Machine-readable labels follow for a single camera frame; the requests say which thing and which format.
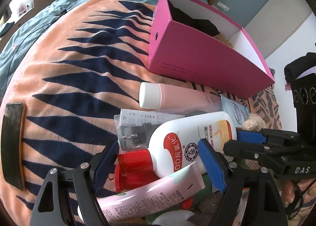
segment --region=smartphone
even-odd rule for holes
[[[5,181],[19,190],[24,190],[21,144],[24,118],[22,102],[5,106],[1,129],[2,171]]]

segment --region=pink lotion bottle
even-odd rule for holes
[[[221,98],[215,94],[173,86],[164,83],[141,83],[139,105],[141,108],[168,110],[207,107],[208,112],[222,110]]]

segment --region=pink box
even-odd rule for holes
[[[169,1],[192,18],[209,19],[234,49],[174,21],[168,1],[159,0],[150,31],[149,72],[241,98],[249,98],[274,83],[270,69],[244,28],[199,0]]]

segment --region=bed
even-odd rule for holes
[[[249,99],[146,70],[150,27],[158,0],[56,0],[24,24],[0,58],[6,103],[27,106],[23,132],[26,190],[0,173],[0,197],[18,225],[28,225],[40,186],[52,167],[75,168],[116,139],[113,116],[138,109],[141,82],[166,83],[223,94],[259,114],[268,128],[281,129],[272,87]],[[214,0],[202,0],[212,4]],[[113,194],[107,180],[98,197]],[[77,201],[70,192],[77,225]]]

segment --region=blue packaging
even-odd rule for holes
[[[221,95],[222,98],[222,111],[226,112],[233,119],[235,127],[241,127],[244,121],[249,117],[249,110],[244,106],[232,101],[228,98],[225,98]]]

